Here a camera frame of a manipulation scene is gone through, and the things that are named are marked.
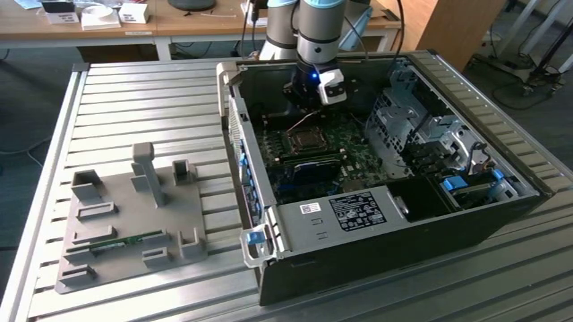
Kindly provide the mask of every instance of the blue latch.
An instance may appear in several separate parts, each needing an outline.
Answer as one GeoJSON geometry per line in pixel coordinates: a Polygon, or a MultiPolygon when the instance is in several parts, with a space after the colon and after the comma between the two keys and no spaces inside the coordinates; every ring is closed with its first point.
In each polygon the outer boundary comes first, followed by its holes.
{"type": "Polygon", "coordinates": [[[444,186],[447,187],[448,191],[452,191],[455,189],[468,187],[468,182],[463,179],[461,176],[452,176],[444,180],[444,186]]]}
{"type": "Polygon", "coordinates": [[[248,154],[245,152],[241,154],[240,163],[245,166],[249,165],[248,154]]]}
{"type": "Polygon", "coordinates": [[[254,231],[248,234],[248,244],[249,245],[257,245],[261,243],[265,243],[268,238],[265,237],[265,232],[262,231],[254,231]]]}
{"type": "Polygon", "coordinates": [[[496,177],[496,180],[500,181],[505,177],[505,174],[503,173],[501,170],[496,169],[493,171],[493,176],[496,177]]]}

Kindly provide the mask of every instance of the green circuit board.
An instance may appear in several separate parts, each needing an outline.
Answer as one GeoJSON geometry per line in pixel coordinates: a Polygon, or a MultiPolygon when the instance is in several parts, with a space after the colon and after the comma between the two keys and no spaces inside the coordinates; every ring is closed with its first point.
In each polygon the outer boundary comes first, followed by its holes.
{"type": "Polygon", "coordinates": [[[382,159],[364,136],[364,121],[342,113],[321,115],[289,132],[281,129],[257,133],[280,205],[358,191],[388,181],[382,159]],[[298,167],[313,163],[326,165],[328,172],[312,173],[317,179],[309,184],[293,184],[298,167]]]}

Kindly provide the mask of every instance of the robotic arm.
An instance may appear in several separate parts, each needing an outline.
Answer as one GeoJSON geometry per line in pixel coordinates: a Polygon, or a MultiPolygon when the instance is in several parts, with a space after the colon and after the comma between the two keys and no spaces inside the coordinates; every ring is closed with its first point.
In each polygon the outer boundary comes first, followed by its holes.
{"type": "Polygon", "coordinates": [[[356,33],[364,33],[372,16],[369,3],[369,0],[269,1],[268,41],[260,59],[297,59],[298,69],[285,94],[300,107],[346,100],[336,57],[338,49],[353,50],[357,46],[356,33]]]}

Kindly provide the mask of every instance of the wooden desk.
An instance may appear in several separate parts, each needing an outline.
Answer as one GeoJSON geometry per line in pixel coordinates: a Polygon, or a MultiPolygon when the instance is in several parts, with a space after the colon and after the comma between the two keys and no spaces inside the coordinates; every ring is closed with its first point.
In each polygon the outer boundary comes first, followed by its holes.
{"type": "MultiPolygon", "coordinates": [[[[0,0],[0,48],[46,48],[155,44],[161,60],[171,60],[170,44],[240,40],[244,33],[241,0],[217,0],[214,10],[183,16],[167,0],[147,0],[151,18],[147,24],[123,23],[122,28],[83,31],[79,23],[51,25],[37,9],[24,10],[14,0],[0,0]]],[[[365,36],[381,37],[378,51],[390,50],[400,22],[376,17],[368,24],[365,36]]],[[[256,29],[256,39],[265,39],[266,28],[256,29]]]]}
{"type": "Polygon", "coordinates": [[[86,38],[117,38],[126,36],[157,35],[157,0],[149,0],[150,22],[123,23],[122,28],[82,30],[81,23],[51,25],[46,17],[38,16],[38,9],[26,10],[14,0],[0,0],[0,40],[61,40],[86,38]]]}

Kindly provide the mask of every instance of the floor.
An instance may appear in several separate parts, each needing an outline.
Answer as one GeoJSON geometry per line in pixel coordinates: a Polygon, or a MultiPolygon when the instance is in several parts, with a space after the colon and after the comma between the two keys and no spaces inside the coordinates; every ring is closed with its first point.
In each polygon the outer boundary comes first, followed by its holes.
{"type": "MultiPolygon", "coordinates": [[[[516,20],[520,9],[512,13],[501,13],[493,31],[504,35],[516,20]]],[[[524,27],[529,31],[540,18],[531,17],[524,27]]],[[[548,32],[533,54],[543,54],[560,33],[559,28],[548,32]]],[[[515,58],[517,38],[504,56],[515,58]]],[[[211,46],[205,58],[226,57],[233,50],[233,42],[217,43],[211,46]]],[[[195,44],[185,50],[194,56],[201,56],[207,49],[207,43],[195,44]]],[[[569,38],[552,63],[559,66],[573,53],[573,40],[569,38]]],[[[35,142],[47,138],[57,124],[57,117],[65,96],[70,71],[74,63],[82,62],[82,56],[75,48],[50,48],[12,50],[6,61],[0,62],[0,151],[22,150],[35,142]]],[[[465,71],[469,80],[487,95],[492,90],[515,82],[503,72],[493,70],[485,64],[476,64],[465,71]]],[[[564,79],[573,82],[573,74],[565,74],[564,79]]],[[[545,93],[535,93],[521,97],[520,87],[507,87],[499,96],[505,103],[525,106],[545,98],[545,93]]],[[[573,117],[571,117],[571,102],[573,91],[569,88],[559,91],[555,96],[527,111],[505,109],[508,114],[524,126],[527,131],[548,147],[569,167],[573,167],[573,117]]],[[[49,144],[41,145],[31,152],[43,162],[49,144]]],[[[0,298],[8,279],[15,251],[10,250],[19,244],[26,216],[34,197],[41,167],[26,154],[14,156],[0,155],[0,298]]]]}

